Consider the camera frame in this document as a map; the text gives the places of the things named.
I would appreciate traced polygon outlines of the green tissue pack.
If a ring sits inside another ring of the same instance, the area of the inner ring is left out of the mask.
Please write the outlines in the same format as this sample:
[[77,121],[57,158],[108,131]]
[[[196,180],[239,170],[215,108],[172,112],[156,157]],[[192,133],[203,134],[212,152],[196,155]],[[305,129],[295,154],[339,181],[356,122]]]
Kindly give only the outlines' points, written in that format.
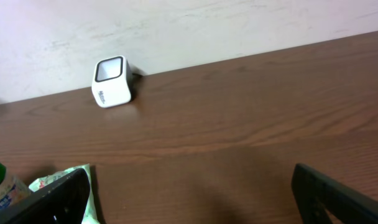
[[98,217],[97,217],[97,214],[96,214],[96,207],[95,207],[95,203],[94,203],[92,186],[91,186],[91,174],[90,174],[90,165],[89,164],[70,167],[70,168],[67,168],[63,171],[58,171],[58,172],[56,172],[52,175],[40,177],[40,178],[34,180],[29,185],[29,189],[32,192],[36,192],[39,189],[45,187],[46,185],[51,184],[52,182],[55,182],[59,178],[65,176],[65,175],[67,175],[67,174],[69,174],[69,173],[71,173],[71,172],[73,172],[74,170],[77,170],[77,169],[84,169],[85,170],[85,172],[88,176],[88,182],[90,184],[90,193],[89,193],[89,196],[88,196],[85,212],[84,212],[83,219],[82,219],[81,223],[82,224],[99,224]]

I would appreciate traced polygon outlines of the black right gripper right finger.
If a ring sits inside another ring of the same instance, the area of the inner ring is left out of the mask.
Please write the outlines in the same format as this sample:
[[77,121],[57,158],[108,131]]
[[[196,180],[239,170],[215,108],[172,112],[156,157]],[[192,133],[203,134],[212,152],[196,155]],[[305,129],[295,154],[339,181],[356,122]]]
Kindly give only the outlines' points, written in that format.
[[296,164],[291,188],[303,223],[378,224],[378,201],[343,185],[305,164]]

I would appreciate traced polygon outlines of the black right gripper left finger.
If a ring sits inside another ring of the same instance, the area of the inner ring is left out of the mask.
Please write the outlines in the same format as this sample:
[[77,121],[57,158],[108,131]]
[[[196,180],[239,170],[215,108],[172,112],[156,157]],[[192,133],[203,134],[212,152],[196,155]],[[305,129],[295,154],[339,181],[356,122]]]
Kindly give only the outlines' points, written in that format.
[[0,224],[81,223],[90,194],[80,168],[0,211]]

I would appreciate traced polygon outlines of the green cap bottle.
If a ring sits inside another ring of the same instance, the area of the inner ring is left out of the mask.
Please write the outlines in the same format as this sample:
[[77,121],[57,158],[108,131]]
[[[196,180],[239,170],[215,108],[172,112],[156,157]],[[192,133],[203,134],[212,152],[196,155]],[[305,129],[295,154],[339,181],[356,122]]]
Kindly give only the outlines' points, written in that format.
[[30,189],[0,163],[0,210],[17,204],[31,194]]

